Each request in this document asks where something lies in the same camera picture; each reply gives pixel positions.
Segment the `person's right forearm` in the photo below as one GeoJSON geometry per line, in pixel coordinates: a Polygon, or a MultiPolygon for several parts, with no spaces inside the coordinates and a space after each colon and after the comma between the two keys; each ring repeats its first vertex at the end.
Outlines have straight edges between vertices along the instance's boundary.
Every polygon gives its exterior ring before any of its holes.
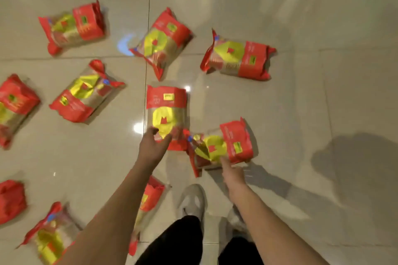
{"type": "Polygon", "coordinates": [[[245,183],[228,186],[265,265],[330,265],[245,183]]]}

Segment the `grey shoe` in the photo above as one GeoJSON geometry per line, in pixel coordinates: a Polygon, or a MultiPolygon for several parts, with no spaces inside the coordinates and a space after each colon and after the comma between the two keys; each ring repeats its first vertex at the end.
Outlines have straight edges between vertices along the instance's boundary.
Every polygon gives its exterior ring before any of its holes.
{"type": "Polygon", "coordinates": [[[222,217],[218,226],[219,254],[224,250],[227,244],[234,238],[244,238],[252,242],[252,237],[248,232],[241,214],[237,207],[233,205],[227,217],[222,217]]]}
{"type": "Polygon", "coordinates": [[[181,194],[177,204],[177,218],[185,216],[196,217],[203,229],[203,218],[206,210],[205,192],[201,185],[194,183],[187,186],[181,194]]]}

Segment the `red yellow bread packet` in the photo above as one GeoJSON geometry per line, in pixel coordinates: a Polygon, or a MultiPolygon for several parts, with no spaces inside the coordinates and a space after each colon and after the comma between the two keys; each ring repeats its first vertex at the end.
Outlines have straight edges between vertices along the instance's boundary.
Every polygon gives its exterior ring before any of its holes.
{"type": "Polygon", "coordinates": [[[203,170],[220,167],[220,157],[227,157],[233,165],[249,162],[254,157],[250,133],[243,117],[222,123],[208,132],[183,132],[188,143],[187,154],[196,178],[201,176],[203,170]]]}
{"type": "Polygon", "coordinates": [[[155,141],[162,141],[168,134],[172,140],[170,151],[186,151],[187,91],[178,87],[147,86],[147,127],[158,131],[155,141]]]}

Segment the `grey right shoe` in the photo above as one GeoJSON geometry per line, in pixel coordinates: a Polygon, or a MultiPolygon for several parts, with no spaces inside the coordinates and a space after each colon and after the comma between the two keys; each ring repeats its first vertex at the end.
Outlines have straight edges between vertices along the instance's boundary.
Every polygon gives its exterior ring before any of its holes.
{"type": "Polygon", "coordinates": [[[237,207],[233,205],[227,217],[222,217],[218,226],[219,254],[224,250],[227,244],[234,238],[244,238],[252,242],[252,237],[248,232],[241,214],[237,207]]]}

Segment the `person's left forearm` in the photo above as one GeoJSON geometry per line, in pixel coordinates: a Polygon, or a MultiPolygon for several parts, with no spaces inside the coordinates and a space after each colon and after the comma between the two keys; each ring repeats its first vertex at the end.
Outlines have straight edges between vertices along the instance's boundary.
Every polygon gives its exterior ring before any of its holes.
{"type": "Polygon", "coordinates": [[[125,265],[141,199],[156,166],[137,160],[56,265],[125,265]]]}

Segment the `person's left hand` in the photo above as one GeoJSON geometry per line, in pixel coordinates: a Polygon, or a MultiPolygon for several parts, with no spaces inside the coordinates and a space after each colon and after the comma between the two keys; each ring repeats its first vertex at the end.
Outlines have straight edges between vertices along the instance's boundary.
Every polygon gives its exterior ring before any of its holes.
{"type": "Polygon", "coordinates": [[[150,172],[153,172],[160,163],[166,152],[161,152],[158,149],[158,143],[155,140],[155,135],[159,129],[149,127],[144,133],[139,145],[138,157],[136,165],[142,167],[150,172]]]}

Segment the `black trousers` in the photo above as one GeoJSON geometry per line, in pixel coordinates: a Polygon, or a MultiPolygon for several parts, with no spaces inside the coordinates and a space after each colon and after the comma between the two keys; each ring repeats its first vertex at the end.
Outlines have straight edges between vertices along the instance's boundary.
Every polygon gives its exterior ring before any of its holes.
{"type": "MultiPolygon", "coordinates": [[[[202,224],[187,215],[176,220],[141,254],[135,265],[200,265],[203,255],[202,224]]],[[[218,265],[264,265],[253,242],[233,237],[217,258],[218,265]]]]}

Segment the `grey left shoe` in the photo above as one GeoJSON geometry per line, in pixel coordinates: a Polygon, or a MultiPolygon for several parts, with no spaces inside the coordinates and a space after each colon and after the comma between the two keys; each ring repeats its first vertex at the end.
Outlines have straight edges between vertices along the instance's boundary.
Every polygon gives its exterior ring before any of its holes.
{"type": "Polygon", "coordinates": [[[177,218],[185,216],[196,217],[203,229],[203,218],[206,210],[205,192],[201,185],[194,183],[187,186],[181,194],[177,204],[177,218]]]}

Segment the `scattered group of red packets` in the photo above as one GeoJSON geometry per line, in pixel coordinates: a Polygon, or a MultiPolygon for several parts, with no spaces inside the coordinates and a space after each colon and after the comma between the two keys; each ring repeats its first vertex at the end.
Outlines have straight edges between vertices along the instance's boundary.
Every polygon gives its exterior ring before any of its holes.
{"type": "MultiPolygon", "coordinates": [[[[49,41],[47,49],[52,56],[67,47],[96,41],[105,36],[106,25],[98,0],[59,15],[38,19],[49,41]]],[[[166,8],[131,51],[152,65],[160,81],[167,62],[176,57],[192,36],[191,30],[176,19],[170,8],[166,8]]],[[[243,44],[234,41],[226,43],[228,53],[219,53],[224,62],[236,60],[243,65],[252,64],[256,67],[252,72],[249,72],[248,67],[239,68],[239,77],[257,81],[270,78],[265,71],[265,64],[261,65],[260,61],[254,60],[254,56],[258,55],[260,60],[266,61],[269,54],[276,52],[275,48],[250,41],[243,44]]],[[[94,59],[53,100],[49,108],[67,121],[86,123],[111,94],[124,86],[125,83],[109,77],[101,60],[94,59]]],[[[40,102],[36,92],[17,74],[10,75],[0,84],[0,147],[7,148],[10,145],[20,125],[40,102]]],[[[139,235],[141,215],[145,216],[156,207],[164,190],[163,183],[154,177],[149,178],[133,234],[139,235]]],[[[0,183],[0,224],[10,221],[25,210],[27,202],[24,194],[21,182],[7,180],[0,183]]],[[[26,234],[21,243],[21,246],[34,243],[43,265],[56,265],[66,248],[74,244],[80,231],[66,210],[61,202],[53,203],[46,217],[26,234]]]]}

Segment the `person's right hand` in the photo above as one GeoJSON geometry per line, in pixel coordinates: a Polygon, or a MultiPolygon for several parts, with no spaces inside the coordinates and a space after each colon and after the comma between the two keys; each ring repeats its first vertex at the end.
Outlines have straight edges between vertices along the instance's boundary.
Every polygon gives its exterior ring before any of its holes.
{"type": "Polygon", "coordinates": [[[222,170],[223,180],[230,197],[234,197],[241,192],[242,189],[248,187],[245,181],[243,169],[239,166],[234,167],[232,165],[232,167],[232,170],[222,170]]]}

